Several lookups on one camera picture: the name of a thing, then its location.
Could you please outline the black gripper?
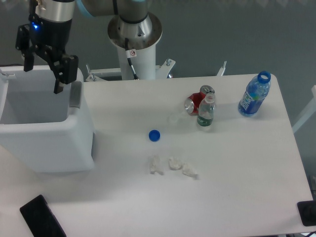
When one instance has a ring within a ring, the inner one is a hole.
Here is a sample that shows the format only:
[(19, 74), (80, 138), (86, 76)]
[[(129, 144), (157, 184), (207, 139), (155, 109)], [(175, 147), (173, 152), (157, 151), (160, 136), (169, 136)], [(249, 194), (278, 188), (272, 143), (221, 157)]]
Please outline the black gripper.
[(56, 81), (54, 93), (63, 91), (77, 79), (79, 58), (66, 54), (72, 20), (50, 21), (31, 14), (29, 23), (20, 25), (17, 30), (15, 48), (24, 57), (24, 71), (34, 67), (35, 55), (44, 60), (54, 72)]

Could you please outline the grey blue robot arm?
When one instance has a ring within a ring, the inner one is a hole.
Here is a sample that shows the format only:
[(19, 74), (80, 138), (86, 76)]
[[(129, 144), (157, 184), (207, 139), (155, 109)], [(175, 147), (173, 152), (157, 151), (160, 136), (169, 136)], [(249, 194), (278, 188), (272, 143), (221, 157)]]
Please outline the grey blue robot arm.
[(91, 17), (115, 15), (132, 26), (149, 19), (146, 0), (31, 0), (29, 23), (19, 26), (15, 47), (25, 72), (33, 69), (35, 56), (48, 64), (55, 76), (55, 94), (77, 79), (79, 58), (66, 53), (76, 6)]

